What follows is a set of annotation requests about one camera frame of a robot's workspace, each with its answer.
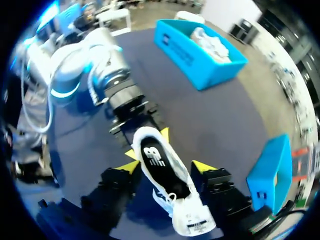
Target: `robotic arm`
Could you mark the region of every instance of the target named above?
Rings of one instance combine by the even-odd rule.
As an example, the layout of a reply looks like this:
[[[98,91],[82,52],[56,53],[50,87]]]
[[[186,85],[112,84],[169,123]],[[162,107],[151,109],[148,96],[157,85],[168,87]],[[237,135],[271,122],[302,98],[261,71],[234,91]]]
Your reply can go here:
[[[53,102],[70,101],[86,73],[93,104],[98,106],[109,101],[112,107],[115,125],[110,132],[114,135],[127,120],[145,110],[149,102],[144,101],[144,94],[131,79],[122,48],[107,28],[97,28],[82,41],[64,45],[54,52],[50,51],[57,47],[54,38],[48,41],[43,43],[34,36],[25,40],[16,51],[18,67],[14,69],[21,78],[22,107],[28,124],[36,132],[48,131],[53,118]],[[24,83],[29,78],[47,88],[49,121],[45,127],[32,122],[24,103]],[[147,108],[148,114],[156,112],[153,105]]]

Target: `shoelace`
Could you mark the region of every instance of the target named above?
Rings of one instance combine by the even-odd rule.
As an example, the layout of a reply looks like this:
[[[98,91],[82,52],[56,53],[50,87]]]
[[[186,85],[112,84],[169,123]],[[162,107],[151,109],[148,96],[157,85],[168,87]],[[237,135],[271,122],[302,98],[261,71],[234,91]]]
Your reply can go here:
[[[165,198],[165,201],[168,203],[168,204],[175,204],[177,200],[177,195],[175,193],[169,193],[168,197]]]

